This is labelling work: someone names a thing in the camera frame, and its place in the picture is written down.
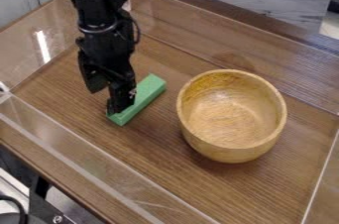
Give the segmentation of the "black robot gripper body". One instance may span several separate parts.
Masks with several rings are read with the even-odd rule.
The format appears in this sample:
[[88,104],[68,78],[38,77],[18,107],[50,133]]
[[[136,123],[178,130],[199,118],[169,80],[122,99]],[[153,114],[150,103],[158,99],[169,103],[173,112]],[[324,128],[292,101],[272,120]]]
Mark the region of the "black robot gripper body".
[[140,32],[132,20],[118,20],[108,30],[100,33],[84,32],[77,38],[80,51],[98,67],[106,84],[134,80],[129,58],[138,40]]

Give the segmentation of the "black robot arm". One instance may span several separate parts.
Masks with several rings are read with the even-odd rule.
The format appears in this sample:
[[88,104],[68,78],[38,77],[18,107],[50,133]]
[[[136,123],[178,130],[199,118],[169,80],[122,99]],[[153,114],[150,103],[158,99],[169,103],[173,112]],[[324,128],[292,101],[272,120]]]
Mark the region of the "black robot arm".
[[126,0],[70,0],[77,10],[78,67],[89,92],[108,90],[106,112],[133,105],[134,71],[129,62],[140,29],[122,5]]

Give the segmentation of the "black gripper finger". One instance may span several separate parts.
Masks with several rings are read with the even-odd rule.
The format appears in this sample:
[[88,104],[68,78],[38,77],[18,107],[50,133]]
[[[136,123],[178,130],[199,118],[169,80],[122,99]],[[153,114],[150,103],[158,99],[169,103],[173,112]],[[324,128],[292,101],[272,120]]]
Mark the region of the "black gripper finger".
[[78,67],[88,91],[97,93],[106,87],[106,80],[98,67],[92,63],[82,51],[78,51]]
[[133,104],[136,84],[133,81],[112,82],[108,86],[108,93],[106,112],[112,115],[124,111]]

